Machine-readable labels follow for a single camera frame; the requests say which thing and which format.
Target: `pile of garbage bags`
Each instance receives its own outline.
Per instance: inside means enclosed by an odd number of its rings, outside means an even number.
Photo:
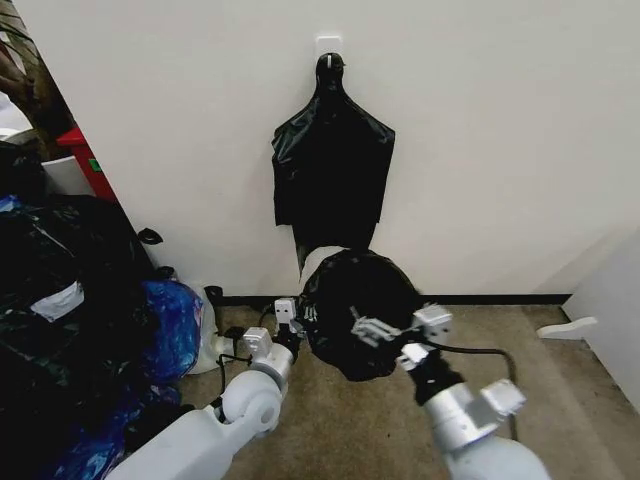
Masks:
[[[0,145],[3,469],[99,479],[146,409],[178,414],[202,301],[155,277],[119,206],[45,188],[37,159]]]

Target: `beige carpet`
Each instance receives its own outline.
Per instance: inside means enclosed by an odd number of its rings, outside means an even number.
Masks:
[[[536,328],[564,321],[558,308],[450,309],[455,332],[449,343],[497,346],[514,355],[528,399],[518,415],[520,439],[554,479],[638,478],[640,417],[635,410],[585,344],[540,341],[535,335]],[[222,312],[224,328],[255,325],[257,318],[248,307]],[[446,356],[474,388],[506,376],[500,358]],[[228,377],[244,368],[231,365]],[[181,389],[185,403],[204,406],[219,392],[219,373],[187,377]],[[277,430],[239,452],[225,478],[448,478],[413,391],[400,369],[387,378],[349,383],[305,345]]]

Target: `black cable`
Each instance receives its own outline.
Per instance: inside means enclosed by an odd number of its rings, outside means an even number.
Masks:
[[[263,309],[262,309],[262,313],[260,314],[260,319],[258,320],[258,326],[261,327],[262,326],[262,322],[264,322],[264,318],[269,314],[269,313],[273,313],[273,303],[269,303],[267,304]]]
[[[465,348],[465,347],[454,347],[451,345],[441,345],[436,342],[432,342],[431,340],[423,339],[422,343],[429,345],[430,347],[437,348],[438,350],[442,350],[444,352],[452,352],[452,353],[464,353],[467,355],[500,355],[504,358],[507,364],[507,370],[509,372],[509,380],[514,385],[518,384],[518,372],[516,367],[516,362],[505,350],[501,350],[499,348]],[[518,441],[518,427],[516,424],[515,415],[509,415],[509,431],[511,433],[511,439]]]
[[[223,358],[229,358],[231,360],[239,360],[241,362],[247,362],[248,365],[251,364],[251,358],[242,358],[242,357],[236,357],[235,355],[227,355],[226,353],[221,353],[220,356],[218,357],[218,361],[216,362],[220,366],[220,383],[221,383],[220,395],[222,395],[224,391],[227,389],[227,373],[224,370],[224,362],[222,361]]]

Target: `blue plastic bag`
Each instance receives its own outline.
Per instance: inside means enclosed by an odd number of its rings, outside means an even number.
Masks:
[[[180,393],[173,387],[149,387],[144,393],[135,393],[126,387],[117,408],[98,432],[90,433],[76,427],[75,442],[42,479],[99,480],[106,477],[124,453],[124,429],[138,418],[142,411],[155,403],[180,403]]]
[[[172,383],[198,359],[202,300],[186,285],[170,280],[142,286],[159,323],[153,345],[143,352],[143,369],[151,383]]]

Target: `black baseboard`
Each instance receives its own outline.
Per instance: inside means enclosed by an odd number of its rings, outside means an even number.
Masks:
[[[222,297],[220,305],[263,307],[279,296],[247,296]],[[439,303],[440,305],[562,305],[570,294],[550,295],[422,295],[424,302]]]
[[[570,294],[547,295],[421,295],[440,305],[562,305]]]

